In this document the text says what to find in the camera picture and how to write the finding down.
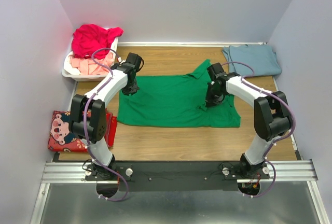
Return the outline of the white cloth in bin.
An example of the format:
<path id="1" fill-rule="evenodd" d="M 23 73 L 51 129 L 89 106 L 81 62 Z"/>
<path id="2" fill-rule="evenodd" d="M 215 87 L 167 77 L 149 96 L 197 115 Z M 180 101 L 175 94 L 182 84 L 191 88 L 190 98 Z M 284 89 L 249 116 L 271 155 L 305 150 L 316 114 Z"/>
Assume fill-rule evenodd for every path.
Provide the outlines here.
<path id="1" fill-rule="evenodd" d="M 64 70 L 71 75 L 75 75 L 75 76 L 80 75 L 80 71 L 77 68 L 73 68 L 70 61 L 71 61 L 70 57 L 65 58 L 64 66 L 63 66 Z"/>

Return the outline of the green t-shirt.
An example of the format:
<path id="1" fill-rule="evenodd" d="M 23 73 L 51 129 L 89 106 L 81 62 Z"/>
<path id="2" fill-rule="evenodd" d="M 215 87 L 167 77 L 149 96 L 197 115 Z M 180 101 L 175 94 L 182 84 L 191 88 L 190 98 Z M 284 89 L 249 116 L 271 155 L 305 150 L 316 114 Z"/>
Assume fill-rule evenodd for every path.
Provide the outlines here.
<path id="1" fill-rule="evenodd" d="M 137 76 L 137 93 L 119 96 L 118 122 L 165 128 L 240 127 L 241 117 L 232 95 L 219 105 L 206 107 L 209 66 L 206 59 L 188 74 Z"/>

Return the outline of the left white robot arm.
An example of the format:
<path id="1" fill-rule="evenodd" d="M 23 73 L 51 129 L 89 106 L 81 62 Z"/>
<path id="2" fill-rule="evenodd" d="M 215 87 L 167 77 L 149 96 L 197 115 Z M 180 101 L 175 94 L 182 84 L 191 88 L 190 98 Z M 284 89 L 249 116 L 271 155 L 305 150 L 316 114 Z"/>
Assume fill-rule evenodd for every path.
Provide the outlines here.
<path id="1" fill-rule="evenodd" d="M 115 171 L 115 157 L 104 138 L 106 106 L 119 91 L 126 96 L 138 92 L 136 74 L 143 68 L 144 60 L 138 54 L 129 53 L 124 61 L 109 67 L 97 62 L 96 54 L 91 57 L 93 62 L 106 68 L 108 74 L 88 93 L 73 96 L 69 130 L 83 140 L 97 174 L 109 180 L 121 176 Z"/>

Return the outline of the folded blue t-shirt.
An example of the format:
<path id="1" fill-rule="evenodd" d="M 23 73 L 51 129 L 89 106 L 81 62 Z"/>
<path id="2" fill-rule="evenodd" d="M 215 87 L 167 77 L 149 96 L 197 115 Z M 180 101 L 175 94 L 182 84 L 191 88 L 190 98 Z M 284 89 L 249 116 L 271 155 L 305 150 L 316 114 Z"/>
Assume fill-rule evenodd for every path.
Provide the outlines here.
<path id="1" fill-rule="evenodd" d="M 274 76 L 282 69 L 278 65 L 276 53 L 269 45 L 229 46 L 222 50 L 229 64 L 229 71 L 240 75 Z"/>

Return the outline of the aluminium rail frame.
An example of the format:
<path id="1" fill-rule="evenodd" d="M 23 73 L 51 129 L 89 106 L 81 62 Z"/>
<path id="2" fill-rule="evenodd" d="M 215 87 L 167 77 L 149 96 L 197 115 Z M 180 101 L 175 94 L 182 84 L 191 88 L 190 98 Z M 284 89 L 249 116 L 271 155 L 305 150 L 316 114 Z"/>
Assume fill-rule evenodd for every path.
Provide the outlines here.
<path id="1" fill-rule="evenodd" d="M 318 176 L 311 160 L 272 161 L 277 182 L 305 181 L 320 223 L 330 223 L 320 195 Z M 87 184 L 81 162 L 47 162 L 40 180 L 37 200 L 30 223 L 41 223 L 51 184 Z"/>

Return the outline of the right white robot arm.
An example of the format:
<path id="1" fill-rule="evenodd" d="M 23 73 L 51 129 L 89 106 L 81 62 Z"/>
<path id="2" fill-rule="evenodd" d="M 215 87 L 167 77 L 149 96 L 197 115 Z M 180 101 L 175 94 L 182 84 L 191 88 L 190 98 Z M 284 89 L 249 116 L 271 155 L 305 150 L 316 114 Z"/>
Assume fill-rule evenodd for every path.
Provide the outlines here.
<path id="1" fill-rule="evenodd" d="M 283 92 L 271 92 L 255 86 L 237 73 L 226 73 L 220 63 L 207 68 L 211 79 L 205 97 L 206 107 L 219 105 L 229 95 L 239 97 L 254 110 L 254 137 L 249 149 L 241 155 L 237 173 L 251 178 L 262 169 L 272 146 L 295 128 L 295 118 Z"/>

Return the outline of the red cartoon folded cloth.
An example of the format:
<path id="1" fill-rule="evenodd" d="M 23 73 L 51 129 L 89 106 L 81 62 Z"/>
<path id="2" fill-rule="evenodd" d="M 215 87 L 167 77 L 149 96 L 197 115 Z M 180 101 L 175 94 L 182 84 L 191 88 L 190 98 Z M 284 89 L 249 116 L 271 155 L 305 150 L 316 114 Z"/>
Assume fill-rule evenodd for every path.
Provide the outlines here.
<path id="1" fill-rule="evenodd" d="M 54 111 L 49 132 L 48 149 L 55 152 L 81 152 L 87 153 L 86 145 L 69 131 L 69 111 Z M 105 140 L 108 148 L 113 147 L 117 129 L 117 117 L 106 113 Z"/>

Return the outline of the magenta t-shirt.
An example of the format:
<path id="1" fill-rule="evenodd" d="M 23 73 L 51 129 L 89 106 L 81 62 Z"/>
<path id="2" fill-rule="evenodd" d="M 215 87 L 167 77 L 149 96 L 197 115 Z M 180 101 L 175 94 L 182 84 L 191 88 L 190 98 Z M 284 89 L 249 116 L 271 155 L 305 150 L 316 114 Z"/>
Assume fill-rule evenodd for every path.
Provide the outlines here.
<path id="1" fill-rule="evenodd" d="M 116 37 L 122 34 L 120 27 L 105 29 L 96 24 L 83 24 L 73 33 L 73 55 L 75 58 L 90 58 L 96 50 L 110 48 Z"/>

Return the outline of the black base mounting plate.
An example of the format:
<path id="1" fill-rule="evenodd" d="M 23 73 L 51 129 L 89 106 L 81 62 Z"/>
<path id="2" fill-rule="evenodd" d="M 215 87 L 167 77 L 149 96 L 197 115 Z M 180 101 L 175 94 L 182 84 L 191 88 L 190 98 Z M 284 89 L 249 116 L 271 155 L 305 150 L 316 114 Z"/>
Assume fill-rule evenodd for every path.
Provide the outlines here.
<path id="1" fill-rule="evenodd" d="M 237 191 L 268 179 L 270 169 L 262 163 L 247 170 L 240 161 L 117 161 L 115 173 L 84 163 L 87 181 L 111 191 Z"/>

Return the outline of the pink t-shirt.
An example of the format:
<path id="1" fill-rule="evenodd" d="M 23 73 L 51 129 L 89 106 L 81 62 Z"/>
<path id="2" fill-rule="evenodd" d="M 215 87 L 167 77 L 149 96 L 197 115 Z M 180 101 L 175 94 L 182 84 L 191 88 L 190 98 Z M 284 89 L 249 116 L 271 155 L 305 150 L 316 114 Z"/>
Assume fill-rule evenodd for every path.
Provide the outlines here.
<path id="1" fill-rule="evenodd" d="M 106 75 L 109 70 L 93 62 L 91 58 L 75 58 L 73 55 L 69 56 L 72 68 L 79 70 L 80 75 Z M 95 60 L 105 66 L 111 67 L 114 64 L 115 56 L 110 51 L 105 58 Z"/>

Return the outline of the white plastic bin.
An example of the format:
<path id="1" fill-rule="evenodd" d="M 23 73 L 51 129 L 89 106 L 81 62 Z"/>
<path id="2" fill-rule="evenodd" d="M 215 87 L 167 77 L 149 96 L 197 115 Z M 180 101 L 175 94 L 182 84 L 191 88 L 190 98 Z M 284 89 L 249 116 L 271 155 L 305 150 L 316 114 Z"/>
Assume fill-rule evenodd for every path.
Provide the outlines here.
<path id="1" fill-rule="evenodd" d="M 101 48 L 99 50 L 96 50 L 92 56 L 90 57 L 93 62 L 95 62 L 96 64 L 102 66 L 102 67 L 105 67 L 105 65 L 101 64 L 101 63 L 98 63 L 95 58 L 97 59 L 103 59 L 105 58 L 105 56 L 111 51 L 114 56 L 115 56 L 115 61 L 118 59 L 118 55 L 115 54 L 116 52 L 116 49 L 117 49 L 117 44 L 118 44 L 118 38 L 119 37 L 116 37 L 116 39 L 114 40 L 114 42 L 112 43 L 111 47 L 110 48 Z M 73 51 L 71 50 L 71 52 L 66 56 L 66 57 L 69 57 L 70 55 L 73 55 Z M 106 75 L 78 75 L 78 76 L 75 76 L 75 75 L 71 75 L 69 73 L 67 73 L 64 68 L 62 70 L 62 75 L 64 77 L 67 77 L 67 78 L 71 78 L 75 81 L 101 81 Z"/>

